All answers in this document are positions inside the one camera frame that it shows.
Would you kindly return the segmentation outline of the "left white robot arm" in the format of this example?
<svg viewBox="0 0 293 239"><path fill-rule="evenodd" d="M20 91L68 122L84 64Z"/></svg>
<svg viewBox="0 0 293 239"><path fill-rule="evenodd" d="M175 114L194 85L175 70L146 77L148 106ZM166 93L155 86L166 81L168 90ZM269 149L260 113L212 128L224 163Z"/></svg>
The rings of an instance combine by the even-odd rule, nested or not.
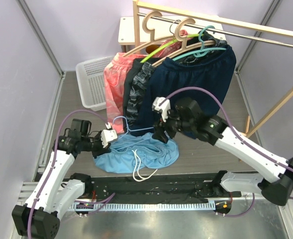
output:
<svg viewBox="0 0 293 239"><path fill-rule="evenodd" d="M74 201L92 195L91 177L76 173L62 188L63 179L81 152L90 152L94 157L108 153L110 143L117 139L111 123L91 136L92 123L73 119L70 128L54 142L50 160L35 189L23 205L12 210L12 219L17 233L30 239L53 239L61 220Z"/></svg>

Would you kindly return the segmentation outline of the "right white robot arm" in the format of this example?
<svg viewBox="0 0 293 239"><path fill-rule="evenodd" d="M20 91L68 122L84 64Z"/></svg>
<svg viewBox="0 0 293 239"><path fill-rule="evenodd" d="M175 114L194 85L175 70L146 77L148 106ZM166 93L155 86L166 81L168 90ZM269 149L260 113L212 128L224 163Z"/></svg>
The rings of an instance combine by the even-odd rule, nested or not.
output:
<svg viewBox="0 0 293 239"><path fill-rule="evenodd" d="M191 133L196 139L231 153L256 170L256 173L220 172L211 185L216 196L242 191L261 194L278 206L286 205L293 190L293 158L286 159L267 151L229 127L219 116L206 116L191 98L178 100L171 109L169 100L157 97L152 109L161 115L154 124L154 139L167 143L177 132Z"/></svg>

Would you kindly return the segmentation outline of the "light blue shorts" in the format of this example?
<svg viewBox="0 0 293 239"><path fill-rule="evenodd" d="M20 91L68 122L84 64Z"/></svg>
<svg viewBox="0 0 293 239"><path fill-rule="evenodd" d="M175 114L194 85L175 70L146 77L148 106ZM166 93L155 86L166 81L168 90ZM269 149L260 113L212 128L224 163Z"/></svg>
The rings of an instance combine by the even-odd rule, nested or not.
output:
<svg viewBox="0 0 293 239"><path fill-rule="evenodd" d="M175 163L179 157L178 145L171 139L162 143L152 136L151 133L143 136L121 135L111 144L109 153L94 159L96 167L108 173L135 175L143 168L157 171Z"/></svg>

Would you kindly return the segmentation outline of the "light blue wire hanger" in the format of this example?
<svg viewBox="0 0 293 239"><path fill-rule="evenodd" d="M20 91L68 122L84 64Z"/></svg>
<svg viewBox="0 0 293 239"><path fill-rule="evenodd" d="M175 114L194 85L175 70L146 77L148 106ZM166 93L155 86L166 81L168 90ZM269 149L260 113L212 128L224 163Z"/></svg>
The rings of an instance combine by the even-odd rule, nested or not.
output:
<svg viewBox="0 0 293 239"><path fill-rule="evenodd" d="M138 143L141 143L143 141L145 141L144 139L143 140L140 140L140 141L135 141L135 142L128 142L126 141L126 135L129 135L131 134L132 132L138 132L138 131L146 131L146 130L151 130L151 129L154 129L154 127L147 127L147 128L138 128L138 129L130 129L129 128L129 125L128 125L128 121L127 121L127 118L124 117L124 116L117 116L113 119L113 122L112 122L112 125L115 126L115 121L119 118L123 118L124 121L125 121L125 125L126 125L126 132L124 134L122 134L121 136L118 137L118 140L115 142L115 143L112 143L111 144L111 149L118 149L118 150L121 150L121 149L124 149L124 148L128 148L128 147L131 147L133 145L136 145Z"/></svg>

